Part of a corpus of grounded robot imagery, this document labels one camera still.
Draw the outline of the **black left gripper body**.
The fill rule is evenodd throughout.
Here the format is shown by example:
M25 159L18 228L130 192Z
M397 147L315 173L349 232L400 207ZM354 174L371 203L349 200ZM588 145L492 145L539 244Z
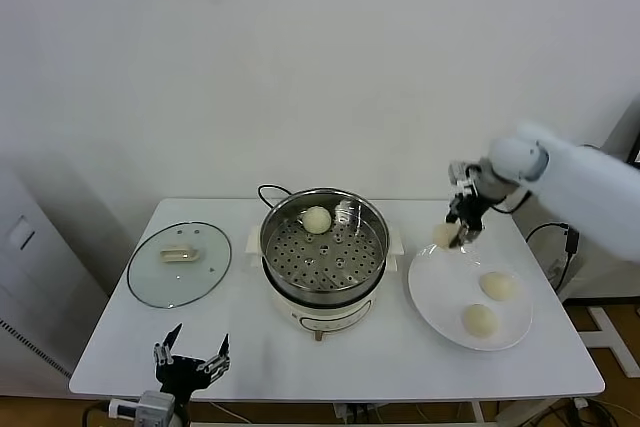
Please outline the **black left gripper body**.
M176 400L190 400L195 391L205 390L211 385L210 365L211 360L184 356L156 360L155 376L160 383L160 391L173 395Z

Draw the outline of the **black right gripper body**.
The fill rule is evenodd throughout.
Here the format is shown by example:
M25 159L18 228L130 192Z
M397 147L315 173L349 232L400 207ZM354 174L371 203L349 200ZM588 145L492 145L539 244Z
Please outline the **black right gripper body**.
M468 232L483 228L482 217L488 210L488 201L474 187L464 187L452 199L452 216Z

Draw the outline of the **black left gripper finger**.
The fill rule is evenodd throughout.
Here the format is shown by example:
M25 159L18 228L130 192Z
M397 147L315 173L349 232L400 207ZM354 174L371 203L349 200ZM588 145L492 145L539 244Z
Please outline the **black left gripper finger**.
M218 380L230 368L229 335L226 334L217 354L197 367L197 371L209 380Z
M182 324L179 323L173 330L166 334L162 342L154 345L153 356L157 367L171 365L173 363L171 348L177 340L181 329Z

